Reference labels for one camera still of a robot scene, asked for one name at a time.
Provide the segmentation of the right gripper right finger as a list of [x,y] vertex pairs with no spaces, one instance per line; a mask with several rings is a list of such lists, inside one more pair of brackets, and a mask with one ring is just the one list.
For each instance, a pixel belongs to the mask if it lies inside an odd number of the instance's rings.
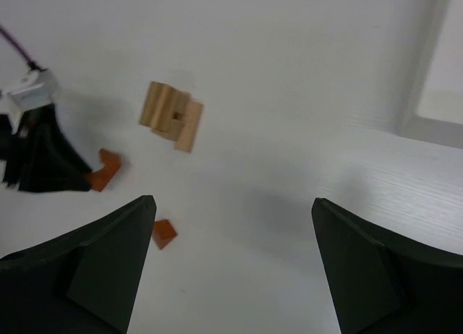
[[342,333],[461,333],[462,256],[318,198],[312,219]]

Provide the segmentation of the reddish arch wood block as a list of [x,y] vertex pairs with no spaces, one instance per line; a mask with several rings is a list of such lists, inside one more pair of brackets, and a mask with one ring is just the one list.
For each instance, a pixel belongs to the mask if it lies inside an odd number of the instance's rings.
[[102,167],[86,174],[85,179],[93,191],[102,192],[120,170],[122,157],[118,153],[103,148],[98,151],[98,155]]

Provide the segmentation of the striped plywood block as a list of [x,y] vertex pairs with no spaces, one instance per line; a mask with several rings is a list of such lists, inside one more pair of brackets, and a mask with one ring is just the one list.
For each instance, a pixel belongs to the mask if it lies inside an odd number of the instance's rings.
[[150,82],[139,124],[157,132],[168,132],[175,119],[185,113],[191,95],[161,82]]

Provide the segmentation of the dark red wedge block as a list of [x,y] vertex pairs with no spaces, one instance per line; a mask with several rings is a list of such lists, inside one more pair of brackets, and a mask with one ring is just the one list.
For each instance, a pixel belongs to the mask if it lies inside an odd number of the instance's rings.
[[158,249],[162,250],[177,237],[177,231],[170,220],[156,220],[153,224],[151,237]]

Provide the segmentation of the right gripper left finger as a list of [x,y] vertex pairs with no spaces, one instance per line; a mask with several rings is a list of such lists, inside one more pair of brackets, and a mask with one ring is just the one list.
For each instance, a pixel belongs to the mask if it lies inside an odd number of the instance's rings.
[[143,195],[1,258],[2,333],[126,333],[156,216]]

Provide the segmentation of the wood cube with letter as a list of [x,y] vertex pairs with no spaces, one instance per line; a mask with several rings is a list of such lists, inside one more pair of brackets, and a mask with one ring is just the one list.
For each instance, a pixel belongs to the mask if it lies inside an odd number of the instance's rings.
[[185,126],[183,117],[184,114],[177,111],[172,114],[163,112],[156,120],[151,121],[151,131],[166,140],[175,142]]

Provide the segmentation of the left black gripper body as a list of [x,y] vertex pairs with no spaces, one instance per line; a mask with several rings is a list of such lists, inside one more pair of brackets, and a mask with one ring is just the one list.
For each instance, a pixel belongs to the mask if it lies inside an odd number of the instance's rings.
[[27,111],[16,132],[7,114],[1,115],[1,183],[20,192],[88,192],[85,178],[92,168],[62,132],[56,106]]

